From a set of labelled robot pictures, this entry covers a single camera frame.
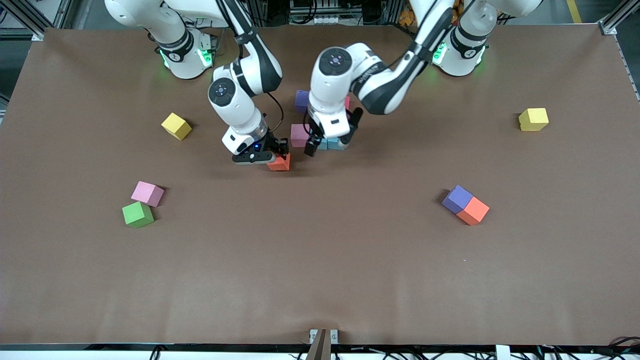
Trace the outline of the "pink foam cube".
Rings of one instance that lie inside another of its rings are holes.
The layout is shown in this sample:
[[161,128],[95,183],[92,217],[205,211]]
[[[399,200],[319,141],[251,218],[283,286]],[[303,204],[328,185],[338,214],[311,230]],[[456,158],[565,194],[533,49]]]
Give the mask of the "pink foam cube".
[[310,137],[308,124],[294,123],[290,126],[290,146],[292,148],[304,148]]
[[158,207],[164,193],[165,190],[162,187],[152,183],[138,181],[130,198],[155,208]]

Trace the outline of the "orange foam cube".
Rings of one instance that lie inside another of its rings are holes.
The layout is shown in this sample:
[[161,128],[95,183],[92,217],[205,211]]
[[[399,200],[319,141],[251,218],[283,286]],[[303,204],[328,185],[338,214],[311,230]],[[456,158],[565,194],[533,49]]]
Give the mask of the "orange foam cube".
[[285,154],[275,153],[274,156],[273,156],[273,161],[272,162],[268,162],[266,165],[267,165],[267,167],[269,168],[270,171],[274,171],[274,172],[290,171],[291,154],[290,153],[285,153]]
[[477,197],[473,196],[466,207],[464,207],[456,216],[469,226],[475,226],[482,222],[490,207]]

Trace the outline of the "green foam cube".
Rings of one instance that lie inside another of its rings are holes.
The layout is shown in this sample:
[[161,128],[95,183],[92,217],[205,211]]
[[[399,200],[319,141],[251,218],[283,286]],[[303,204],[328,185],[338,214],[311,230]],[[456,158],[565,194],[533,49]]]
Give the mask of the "green foam cube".
[[150,206],[142,202],[134,202],[122,207],[122,215],[125,224],[135,229],[139,229],[155,221]]

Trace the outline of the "yellow foam cube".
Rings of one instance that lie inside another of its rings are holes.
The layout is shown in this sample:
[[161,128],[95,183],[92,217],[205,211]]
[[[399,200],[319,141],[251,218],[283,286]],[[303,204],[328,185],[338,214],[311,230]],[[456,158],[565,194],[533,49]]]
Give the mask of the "yellow foam cube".
[[539,132],[549,124],[545,108],[528,108],[518,116],[519,129],[522,132]]
[[192,132],[192,126],[183,118],[171,112],[161,123],[162,128],[168,132],[171,136],[175,137],[179,141],[183,141],[190,132]]

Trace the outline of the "large white power strip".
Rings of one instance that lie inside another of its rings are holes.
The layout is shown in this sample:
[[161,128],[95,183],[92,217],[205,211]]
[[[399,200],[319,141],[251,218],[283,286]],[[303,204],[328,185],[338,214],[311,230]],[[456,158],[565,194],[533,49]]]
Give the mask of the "large white power strip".
[[199,18],[210,19],[215,28],[230,28],[238,34],[250,30],[254,23],[242,0],[191,0],[190,11]]

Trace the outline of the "aluminium frame post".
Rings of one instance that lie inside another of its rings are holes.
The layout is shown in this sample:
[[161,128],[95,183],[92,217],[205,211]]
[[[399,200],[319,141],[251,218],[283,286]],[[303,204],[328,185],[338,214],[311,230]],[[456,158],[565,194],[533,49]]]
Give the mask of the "aluminium frame post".
[[397,23],[405,8],[405,0],[381,0],[381,23]]
[[268,24],[268,0],[246,0],[247,10],[256,27]]

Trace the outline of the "aluminium frame strut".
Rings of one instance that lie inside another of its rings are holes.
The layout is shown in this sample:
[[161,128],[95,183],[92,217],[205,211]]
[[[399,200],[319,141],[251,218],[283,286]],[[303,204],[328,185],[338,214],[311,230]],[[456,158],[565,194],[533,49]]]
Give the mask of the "aluminium frame strut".
[[598,27],[602,35],[617,34],[616,27],[640,8],[640,0],[621,0],[610,13],[599,19]]
[[82,0],[0,0],[0,40],[41,41],[48,28],[73,26]]

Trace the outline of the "aluminium table edge rail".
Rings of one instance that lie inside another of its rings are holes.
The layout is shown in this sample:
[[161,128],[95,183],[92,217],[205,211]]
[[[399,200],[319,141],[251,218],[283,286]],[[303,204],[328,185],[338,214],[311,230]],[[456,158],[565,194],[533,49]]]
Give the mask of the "aluminium table edge rail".
[[627,77],[628,77],[628,79],[630,81],[631,88],[633,89],[633,93],[634,93],[635,97],[637,98],[638,102],[640,103],[640,92],[638,91],[636,83],[635,83],[634,78],[633,78],[633,75],[631,74],[630,68],[629,68],[627,60],[626,60],[626,56],[623,53],[623,50],[621,48],[621,45],[620,45],[620,42],[618,40],[617,34],[614,34],[614,39],[615,39],[615,43],[616,43],[617,49],[619,51],[620,57],[622,59],[622,64],[623,64],[623,66],[625,68]]

